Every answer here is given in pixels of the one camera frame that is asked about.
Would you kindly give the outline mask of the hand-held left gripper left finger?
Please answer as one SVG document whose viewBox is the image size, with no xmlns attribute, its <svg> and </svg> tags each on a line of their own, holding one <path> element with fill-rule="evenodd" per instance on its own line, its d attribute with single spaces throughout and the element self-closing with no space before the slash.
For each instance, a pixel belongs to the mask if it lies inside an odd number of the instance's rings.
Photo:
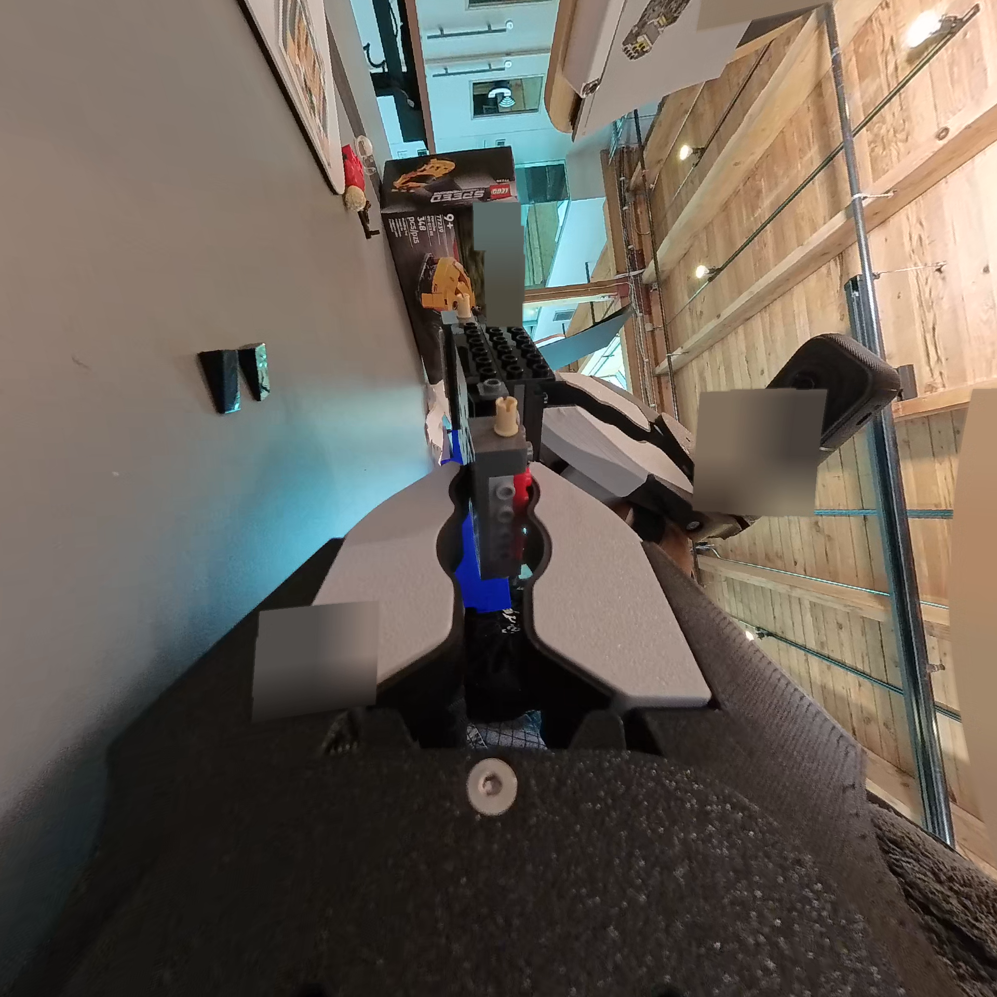
<svg viewBox="0 0 997 997">
<path fill-rule="evenodd" d="M 396 711 L 422 747 L 466 747 L 464 467 L 442 465 L 348 532 L 315 605 L 374 603 L 375 705 Z"/>
</svg>

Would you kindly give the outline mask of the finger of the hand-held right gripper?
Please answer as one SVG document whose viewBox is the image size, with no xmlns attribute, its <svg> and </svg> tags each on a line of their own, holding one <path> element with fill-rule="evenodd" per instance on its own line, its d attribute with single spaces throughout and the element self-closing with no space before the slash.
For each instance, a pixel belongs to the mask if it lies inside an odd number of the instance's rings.
<svg viewBox="0 0 997 997">
<path fill-rule="evenodd" d="M 658 412 L 603 379 L 563 372 L 555 377 L 555 408 L 577 408 L 596 422 L 646 442 L 672 462 L 689 462 L 690 431 L 676 417 Z"/>
<path fill-rule="evenodd" d="M 567 479 L 605 504 L 636 494 L 648 506 L 691 502 L 692 481 L 673 457 L 578 406 L 547 409 L 542 442 L 567 464 Z"/>
</svg>

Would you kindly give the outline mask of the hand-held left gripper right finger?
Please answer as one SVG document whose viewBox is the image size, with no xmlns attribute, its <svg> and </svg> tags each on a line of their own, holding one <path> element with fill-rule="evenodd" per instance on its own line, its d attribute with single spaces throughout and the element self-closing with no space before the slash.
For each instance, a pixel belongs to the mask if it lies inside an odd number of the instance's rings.
<svg viewBox="0 0 997 997">
<path fill-rule="evenodd" d="M 566 749 L 591 715 L 626 744 L 641 712 L 709 709 L 713 692 L 638 534 L 596 498 L 533 466 L 522 583 L 521 676 L 546 747 Z"/>
</svg>

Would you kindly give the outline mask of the toy brick car chassis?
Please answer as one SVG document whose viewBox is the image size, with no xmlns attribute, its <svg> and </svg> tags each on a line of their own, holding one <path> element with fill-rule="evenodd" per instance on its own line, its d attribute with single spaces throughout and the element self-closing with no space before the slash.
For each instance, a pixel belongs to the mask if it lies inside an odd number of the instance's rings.
<svg viewBox="0 0 997 997">
<path fill-rule="evenodd" d="M 443 390 L 482 580 L 519 576 L 528 535 L 530 465 L 555 372 L 523 328 L 489 325 L 466 294 L 441 331 Z"/>
</svg>

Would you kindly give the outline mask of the grey desk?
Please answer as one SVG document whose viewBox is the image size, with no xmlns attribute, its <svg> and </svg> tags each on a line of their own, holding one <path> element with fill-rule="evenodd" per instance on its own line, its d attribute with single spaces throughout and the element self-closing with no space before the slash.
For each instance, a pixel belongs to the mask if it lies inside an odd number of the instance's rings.
<svg viewBox="0 0 997 997">
<path fill-rule="evenodd" d="M 266 343 L 218 415 L 197 353 Z M 429 467 L 388 253 L 236 2 L 2 2 L 2 827 Z"/>
</svg>

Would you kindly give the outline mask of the blue plastic bin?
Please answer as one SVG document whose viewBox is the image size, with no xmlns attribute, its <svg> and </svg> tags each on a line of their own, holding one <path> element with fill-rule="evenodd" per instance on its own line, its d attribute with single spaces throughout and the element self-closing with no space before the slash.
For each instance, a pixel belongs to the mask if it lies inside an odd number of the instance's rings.
<svg viewBox="0 0 997 997">
<path fill-rule="evenodd" d="M 479 613 L 500 612 L 513 604 L 509 554 L 502 547 L 499 525 L 477 509 L 472 500 L 461 526 L 463 551 L 456 568 L 464 606 Z"/>
</svg>

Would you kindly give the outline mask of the metal ceiling pipe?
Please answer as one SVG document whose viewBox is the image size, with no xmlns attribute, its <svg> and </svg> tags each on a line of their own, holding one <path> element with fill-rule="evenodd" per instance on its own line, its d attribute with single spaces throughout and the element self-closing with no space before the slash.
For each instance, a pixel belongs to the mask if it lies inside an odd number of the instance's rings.
<svg viewBox="0 0 997 997">
<path fill-rule="evenodd" d="M 832 2 L 823 5 L 821 18 L 828 39 L 842 156 L 850 193 L 850 205 L 846 212 L 853 221 L 860 266 L 860 274 L 851 278 L 844 286 L 845 298 L 855 338 L 883 361 L 886 350 L 871 265 L 864 192 L 858 174 L 854 130 L 845 93 L 841 37 Z M 920 792 L 922 822 L 933 837 L 954 849 L 956 836 L 939 738 L 936 703 L 928 669 L 929 656 L 891 406 L 886 406 L 873 418 L 868 433 L 894 642 Z"/>
</svg>

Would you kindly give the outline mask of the crumpled white plastic bag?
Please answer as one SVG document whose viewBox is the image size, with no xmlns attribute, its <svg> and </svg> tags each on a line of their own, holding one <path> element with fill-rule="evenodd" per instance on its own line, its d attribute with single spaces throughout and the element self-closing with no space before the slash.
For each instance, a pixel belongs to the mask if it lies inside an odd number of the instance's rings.
<svg viewBox="0 0 997 997">
<path fill-rule="evenodd" d="M 433 462 L 440 466 L 451 458 L 451 407 L 443 381 L 426 386 L 425 436 Z"/>
</svg>

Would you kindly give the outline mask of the black toy set box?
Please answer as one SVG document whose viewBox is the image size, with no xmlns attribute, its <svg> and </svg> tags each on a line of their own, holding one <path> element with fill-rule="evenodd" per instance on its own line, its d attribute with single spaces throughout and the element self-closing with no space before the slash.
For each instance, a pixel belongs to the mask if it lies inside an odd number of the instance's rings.
<svg viewBox="0 0 997 997">
<path fill-rule="evenodd" d="M 477 204 L 518 206 L 509 146 L 391 159 L 381 184 L 381 219 L 427 380 L 443 380 L 442 316 L 467 295 L 487 312 L 484 252 L 476 243 Z"/>
</svg>

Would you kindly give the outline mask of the white rounded mat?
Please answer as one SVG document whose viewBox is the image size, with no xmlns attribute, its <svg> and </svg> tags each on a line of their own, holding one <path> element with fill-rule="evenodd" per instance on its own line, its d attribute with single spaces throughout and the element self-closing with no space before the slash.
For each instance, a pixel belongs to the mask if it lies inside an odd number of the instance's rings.
<svg viewBox="0 0 997 997">
<path fill-rule="evenodd" d="M 299 94 L 294 86 L 289 68 L 284 59 L 280 45 L 280 22 L 279 22 L 279 2 L 280 1 L 240 1 L 239 6 L 247 19 L 251 29 L 255 32 L 261 50 L 268 60 L 271 71 L 278 82 L 281 91 L 286 98 L 288 106 L 296 123 L 309 144 L 319 168 L 322 170 L 326 181 L 333 193 L 340 194 L 344 190 L 344 173 L 341 157 L 341 141 L 339 133 L 337 95 L 334 84 L 333 65 L 331 58 L 331 46 L 329 41 L 329 30 L 326 18 L 326 11 L 322 1 L 308 1 L 313 6 L 313 16 L 316 20 L 317 30 L 320 36 L 320 46 L 325 60 L 326 85 L 328 92 L 328 133 L 329 133 L 329 154 L 324 158 L 317 147 L 317 143 L 308 127 L 307 119 L 304 116 L 304 109 L 301 106 Z"/>
</svg>

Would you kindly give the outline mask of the orange black sticker sheet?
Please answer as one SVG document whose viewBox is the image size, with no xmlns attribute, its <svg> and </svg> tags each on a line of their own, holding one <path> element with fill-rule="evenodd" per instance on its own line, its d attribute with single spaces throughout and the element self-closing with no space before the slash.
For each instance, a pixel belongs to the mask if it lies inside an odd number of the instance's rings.
<svg viewBox="0 0 997 997">
<path fill-rule="evenodd" d="M 311 2 L 280 1 L 279 22 L 281 49 L 304 116 L 320 154 L 328 158 L 326 67 Z"/>
</svg>

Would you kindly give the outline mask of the dark knit sweater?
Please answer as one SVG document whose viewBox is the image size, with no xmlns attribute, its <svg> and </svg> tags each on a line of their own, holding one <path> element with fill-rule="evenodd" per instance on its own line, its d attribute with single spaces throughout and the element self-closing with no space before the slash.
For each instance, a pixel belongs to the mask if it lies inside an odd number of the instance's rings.
<svg viewBox="0 0 997 997">
<path fill-rule="evenodd" d="M 996 994 L 996 883 L 888 804 L 869 797 L 880 853 L 962 995 Z"/>
</svg>

